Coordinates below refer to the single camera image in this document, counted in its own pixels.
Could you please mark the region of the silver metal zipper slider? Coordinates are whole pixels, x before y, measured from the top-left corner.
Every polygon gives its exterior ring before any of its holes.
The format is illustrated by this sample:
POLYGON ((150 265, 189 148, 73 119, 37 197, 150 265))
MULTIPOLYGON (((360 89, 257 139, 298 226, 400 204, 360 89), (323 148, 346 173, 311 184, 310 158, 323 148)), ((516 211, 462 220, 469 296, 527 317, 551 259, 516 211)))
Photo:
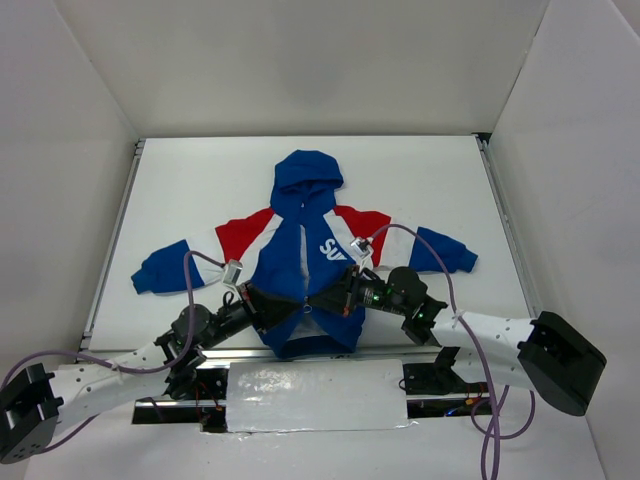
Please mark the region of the silver metal zipper slider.
POLYGON ((308 296, 306 296, 306 297, 304 298, 303 312, 304 312, 305 314, 310 314, 312 311, 313 311, 313 307, 312 307, 312 305, 310 304, 309 297, 308 297, 308 296))

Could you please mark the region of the blue red white hooded jacket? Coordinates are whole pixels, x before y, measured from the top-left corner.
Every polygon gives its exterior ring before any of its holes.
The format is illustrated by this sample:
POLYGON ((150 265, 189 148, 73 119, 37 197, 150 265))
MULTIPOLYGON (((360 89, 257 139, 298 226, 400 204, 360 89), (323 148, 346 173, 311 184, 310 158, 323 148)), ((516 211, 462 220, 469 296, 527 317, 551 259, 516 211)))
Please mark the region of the blue red white hooded jacket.
MULTIPOLYGON (((478 256, 464 243, 425 227, 410 236, 379 211, 340 205, 337 160, 320 151, 296 150, 274 169, 268 207, 152 252, 131 280, 137 293, 170 294, 214 284, 222 271, 212 260, 242 263, 240 278, 258 289, 304 305, 356 264, 351 242, 373 239, 373 267, 408 266, 419 273, 470 273, 478 256)), ((300 311, 262 342, 282 359, 355 350, 364 311, 350 318, 320 309, 300 311)))

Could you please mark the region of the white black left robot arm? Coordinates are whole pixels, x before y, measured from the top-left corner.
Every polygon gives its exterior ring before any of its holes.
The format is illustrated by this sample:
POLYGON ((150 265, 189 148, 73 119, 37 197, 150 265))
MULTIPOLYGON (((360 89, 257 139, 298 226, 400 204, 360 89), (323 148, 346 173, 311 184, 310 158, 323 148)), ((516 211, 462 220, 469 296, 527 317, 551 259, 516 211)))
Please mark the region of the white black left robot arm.
POLYGON ((265 334, 301 309, 246 282, 228 292, 217 312, 190 303, 153 342, 103 360, 76 352, 79 365, 49 371, 42 353, 12 367, 1 384, 1 461, 21 462, 50 450, 55 436, 138 399, 189 396, 204 353, 254 327, 265 334))

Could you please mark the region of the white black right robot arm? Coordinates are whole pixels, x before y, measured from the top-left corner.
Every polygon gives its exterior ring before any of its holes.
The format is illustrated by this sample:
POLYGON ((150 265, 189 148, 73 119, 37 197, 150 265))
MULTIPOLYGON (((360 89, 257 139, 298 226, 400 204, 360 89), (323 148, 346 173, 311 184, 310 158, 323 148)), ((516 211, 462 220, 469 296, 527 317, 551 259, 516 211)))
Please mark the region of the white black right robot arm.
POLYGON ((309 303, 344 318, 365 309, 403 317, 401 328, 415 344, 440 347, 435 379, 446 391, 494 381, 534 391, 555 409, 583 416, 607 363, 598 348, 556 313, 543 311, 532 319, 455 314, 430 297, 426 284, 408 267, 393 269, 385 280, 349 267, 309 303))

